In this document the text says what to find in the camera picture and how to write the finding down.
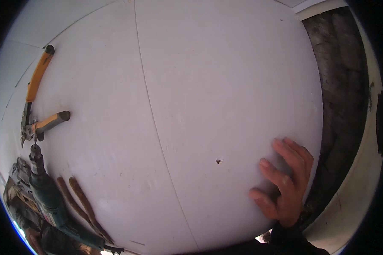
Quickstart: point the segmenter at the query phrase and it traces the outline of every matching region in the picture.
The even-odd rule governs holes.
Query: drill handle
[[[103,250],[105,247],[105,240],[82,227],[81,225],[76,224],[73,221],[68,221],[62,227],[59,227],[62,232],[77,240],[78,242],[85,244],[89,247]]]

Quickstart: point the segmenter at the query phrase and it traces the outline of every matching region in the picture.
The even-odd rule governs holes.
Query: drill chuck
[[[42,175],[45,173],[44,169],[44,157],[41,154],[40,146],[33,144],[30,148],[30,162],[31,172],[36,175]]]

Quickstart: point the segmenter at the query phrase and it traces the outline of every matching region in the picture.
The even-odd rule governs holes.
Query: white trim
[[[337,252],[353,236],[365,216],[376,190],[382,157],[376,139],[378,94],[382,91],[379,66],[371,44],[354,16],[365,48],[372,110],[368,111],[362,141],[353,164],[337,193],[321,215],[304,231],[308,241],[329,253]]]
[[[347,3],[344,0],[306,0],[291,9],[300,20],[305,20],[320,13],[345,6],[347,6]]]

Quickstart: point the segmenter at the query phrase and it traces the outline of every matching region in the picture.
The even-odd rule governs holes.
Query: fingernail
[[[274,139],[274,142],[275,142],[276,145],[278,145],[278,146],[280,146],[280,147],[283,146],[282,141],[279,140],[279,139]]]
[[[258,199],[260,198],[260,196],[259,196],[257,193],[255,193],[255,192],[250,192],[250,193],[248,194],[248,196],[249,196],[251,199],[254,199],[254,200],[258,200]]]
[[[261,166],[264,166],[264,167],[269,167],[270,166],[270,163],[268,162],[268,160],[266,160],[265,158],[262,158],[260,160],[260,165]]]
[[[294,143],[294,141],[292,141],[288,137],[284,138],[284,142],[286,142],[287,144],[290,144],[290,145]]]

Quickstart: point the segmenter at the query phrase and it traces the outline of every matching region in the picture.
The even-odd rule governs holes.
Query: panel seam
[[[9,42],[12,42],[12,43],[21,43],[21,44],[24,44],[24,45],[28,45],[28,46],[31,46],[31,47],[35,47],[35,48],[40,48],[40,49],[42,49],[42,47],[38,47],[38,46],[35,46],[35,45],[31,45],[31,44],[28,44],[28,43],[25,43],[25,42],[19,42],[19,41],[11,40],[11,39],[9,39],[8,41],[9,41]]]
[[[110,4],[115,3],[116,1],[117,1],[117,0],[115,0],[115,1],[113,1],[113,2],[110,2],[110,3],[107,3],[106,5],[103,5],[103,6],[99,7],[99,8],[97,8],[97,9],[93,10],[92,12],[85,14],[85,15],[82,16],[81,18],[77,19],[76,21],[74,21],[73,23],[71,23],[69,26],[67,26],[66,28],[64,28],[64,29],[63,29],[60,33],[58,33],[54,38],[52,38],[46,45],[50,44],[50,43],[51,43],[53,40],[55,40],[60,34],[62,34],[62,32],[64,32],[64,31],[67,30],[68,28],[70,28],[72,25],[74,25],[74,24],[77,23],[78,21],[82,20],[83,18],[85,18],[85,17],[87,17],[88,15],[90,15],[90,14],[96,12],[96,11],[99,10],[99,9],[102,9],[102,8],[104,8],[104,7],[106,7],[106,6],[110,5]]]
[[[3,116],[1,117],[1,121],[3,121],[3,119],[4,119],[4,115],[6,114],[7,107],[8,107],[9,104],[10,104],[10,100],[11,100],[13,94],[14,94],[15,88],[17,88],[17,85],[20,83],[21,79],[24,77],[24,74],[26,74],[27,70],[31,67],[31,65],[34,63],[34,61],[35,61],[36,59],[37,59],[37,58],[35,58],[33,61],[31,61],[31,63],[30,63],[29,66],[27,67],[27,69],[24,71],[24,73],[21,75],[20,79],[19,79],[19,80],[17,81],[17,83],[15,84],[14,89],[13,89],[13,92],[11,93],[11,96],[10,96],[10,98],[9,98],[9,101],[7,102],[6,107],[5,107],[5,109],[4,109]]]
[[[158,127],[157,127],[157,125],[156,125],[156,121],[155,121],[155,116],[154,116],[154,114],[153,114],[152,104],[150,103],[149,90],[147,89],[146,76],[145,76],[145,74],[144,74],[144,68],[143,68],[142,53],[140,52],[140,42],[139,42],[139,32],[138,32],[138,21],[137,21],[137,19],[136,19],[136,6],[135,6],[135,2],[136,2],[136,1],[134,0],[134,1],[133,1],[133,11],[134,11],[134,13],[135,13],[135,27],[136,27],[136,36],[138,37],[138,49],[139,49],[139,56],[140,56],[140,64],[141,64],[141,66],[142,66],[143,81],[144,81],[144,84],[145,84],[145,86],[146,86],[147,99],[148,99],[148,101],[149,101],[150,111],[151,111],[151,113],[152,113],[153,124],[155,125],[155,130],[156,130],[156,134],[158,135],[158,140],[159,140],[160,150],[161,150],[162,155],[163,155],[164,164],[166,165],[166,169],[167,169],[167,172],[168,172],[168,174],[169,174],[170,181],[171,181],[171,184],[172,184],[172,186],[173,186],[173,189],[174,189],[174,193],[175,193],[175,195],[176,195],[177,202],[179,203],[180,209],[182,210],[184,220],[186,221],[186,224],[187,224],[187,227],[189,228],[190,234],[191,234],[191,236],[193,237],[194,243],[196,244],[197,248],[198,248],[199,251],[200,251],[199,245],[197,244],[196,239],[194,238],[193,232],[192,232],[192,230],[191,230],[191,228],[190,228],[190,226],[189,226],[189,222],[187,221],[186,215],[185,215],[184,210],[183,210],[183,208],[182,208],[182,205],[181,205],[181,203],[180,203],[179,196],[177,195],[176,188],[175,188],[174,183],[173,183],[173,179],[172,179],[172,177],[171,177],[171,175],[170,175],[169,167],[167,166],[166,157],[164,156],[164,152],[163,152],[162,142],[160,141],[159,132],[158,132]]]

